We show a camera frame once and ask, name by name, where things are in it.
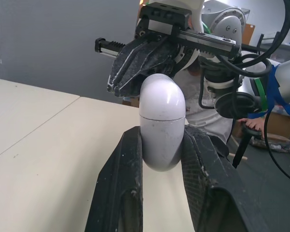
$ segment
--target blue tape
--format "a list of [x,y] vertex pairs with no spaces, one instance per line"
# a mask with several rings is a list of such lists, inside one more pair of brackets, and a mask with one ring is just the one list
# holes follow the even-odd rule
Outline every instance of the blue tape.
[[272,71],[269,75],[269,80],[267,83],[266,100],[268,110],[266,112],[248,114],[248,118],[254,119],[264,116],[268,112],[272,111],[275,106],[275,102],[284,107],[285,111],[290,115],[290,105],[286,103],[285,100],[282,98],[279,92],[279,84],[275,77],[275,73],[278,67],[279,65],[277,65],[276,67],[272,65]]

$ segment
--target black cable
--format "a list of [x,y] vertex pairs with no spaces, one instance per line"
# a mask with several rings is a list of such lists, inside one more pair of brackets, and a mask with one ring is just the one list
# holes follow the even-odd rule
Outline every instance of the black cable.
[[255,64],[261,62],[262,60],[270,57],[270,55],[278,49],[278,47],[281,45],[281,43],[286,38],[286,36],[290,30],[290,0],[283,0],[283,1],[285,4],[285,20],[284,20],[284,24],[282,26],[282,29],[280,31],[280,35],[277,37],[277,39],[272,43],[272,46],[265,53],[263,53],[261,56],[259,56],[256,59],[253,59],[249,62],[246,62],[244,67],[249,67],[249,66],[255,65]]
[[[254,78],[268,75],[272,70],[272,64],[270,63],[270,61],[268,59],[265,59],[262,61],[262,63],[265,64],[265,67],[266,67],[265,70],[263,70],[262,72],[248,72],[248,71],[242,70],[240,67],[237,67],[237,66],[231,64],[225,58],[223,58],[219,55],[217,55],[216,57],[219,59],[221,64],[213,62],[211,60],[208,60],[202,56],[199,57],[199,61],[203,62],[204,64],[206,64],[208,66],[214,67],[214,68],[219,68],[221,70],[231,69],[235,73],[238,73],[238,74],[241,74],[241,75],[247,76],[247,77],[254,77]],[[255,57],[258,57],[258,55],[257,54],[246,54],[246,55],[240,57],[239,60],[243,61],[245,59],[255,58]]]
[[199,94],[199,106],[202,109],[213,110],[213,106],[202,105],[203,91],[204,91],[204,68],[200,68],[200,94]]
[[261,76],[265,76],[268,75],[271,70],[272,70],[272,64],[270,63],[270,61],[268,59],[263,60],[262,62],[265,64],[266,69],[262,72],[248,72],[246,70],[242,70],[241,68],[235,66],[234,64],[230,63],[227,59],[225,59],[224,57],[220,56],[220,55],[216,55],[216,57],[219,59],[219,61],[224,64],[228,69],[232,70],[233,72],[237,73],[237,74],[241,74],[243,76],[247,76],[247,77],[261,77]]
[[266,60],[268,57],[270,57],[270,55],[272,53],[274,53],[279,48],[281,43],[286,38],[286,36],[287,36],[287,34],[288,34],[289,30],[290,30],[290,0],[283,0],[283,1],[284,1],[284,4],[285,4],[285,20],[284,20],[284,24],[282,26],[282,29],[281,29],[280,34],[278,35],[277,39],[274,40],[274,42],[272,43],[271,47],[265,53],[263,53],[261,56],[257,55],[257,57],[255,59],[253,59],[253,60],[250,60],[248,62],[241,63],[241,64],[236,64],[236,65],[230,63],[228,60],[226,60],[225,58],[223,58],[221,56],[217,56],[219,61],[221,63],[223,63],[226,67],[228,67],[229,69],[231,69],[232,71],[234,71],[234,72],[236,72],[238,74],[245,75],[245,76],[248,76],[248,77],[258,77],[258,76],[255,76],[253,74],[253,72],[243,71],[242,68],[250,67],[250,66],[253,66],[253,65],[257,64],[257,63],[260,63],[260,62],[263,62],[264,60]]
[[237,104],[236,104],[236,92],[237,92],[238,80],[239,80],[239,77],[237,75],[233,80],[233,88],[232,88],[232,96],[231,96],[232,97],[232,108],[233,108],[233,111],[235,113],[235,115],[233,117],[235,119],[237,119],[237,117],[239,116],[239,113],[237,111]]
[[266,145],[266,148],[268,149],[269,151],[269,154],[272,158],[272,161],[275,163],[275,165],[277,166],[277,168],[279,168],[279,170],[286,176],[290,179],[290,176],[281,168],[281,166],[277,163],[276,159],[274,158],[273,154],[272,154],[272,151],[271,151],[271,148],[270,148],[270,145],[269,145],[269,142],[268,142],[268,139],[267,139],[267,123],[269,121],[269,118],[270,118],[270,114],[271,114],[272,110],[270,110],[266,117],[265,117],[265,122],[264,122],[264,140],[265,140],[265,145]]

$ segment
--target white table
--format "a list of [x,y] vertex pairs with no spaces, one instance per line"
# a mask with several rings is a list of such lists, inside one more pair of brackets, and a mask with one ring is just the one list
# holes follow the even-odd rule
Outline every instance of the white table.
[[[37,117],[31,111],[14,114]],[[88,98],[41,121],[0,154],[0,232],[83,232],[101,168],[137,125],[137,108]],[[194,231],[180,164],[166,173],[144,164],[143,187],[144,232]]]
[[0,80],[0,154],[78,98]]

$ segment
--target white capsule-shaped object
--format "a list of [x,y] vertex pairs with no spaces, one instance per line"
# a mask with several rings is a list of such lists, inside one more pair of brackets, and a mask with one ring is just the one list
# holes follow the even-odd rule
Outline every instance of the white capsule-shaped object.
[[167,171],[180,161],[186,105],[184,94],[168,76],[146,78],[140,94],[143,159],[152,169]]

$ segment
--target person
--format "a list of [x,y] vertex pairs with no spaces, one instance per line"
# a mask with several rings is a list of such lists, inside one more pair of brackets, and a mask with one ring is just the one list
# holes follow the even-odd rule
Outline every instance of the person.
[[[259,69],[260,71],[262,68],[264,69],[264,67],[259,66],[250,69],[249,71],[257,72],[256,69]],[[220,147],[225,146],[231,134],[233,119],[222,117],[215,109],[203,109],[199,106],[200,64],[198,59],[187,69],[178,72],[174,77],[174,81],[183,91],[186,101],[186,119],[188,123],[206,132],[210,136],[213,144],[215,143],[214,146],[216,146],[216,144],[219,144],[218,146]],[[203,92],[202,104],[214,106],[214,99],[211,98],[206,90]],[[262,134],[264,135],[264,118],[243,118],[239,121],[245,122],[251,129],[262,131]]]

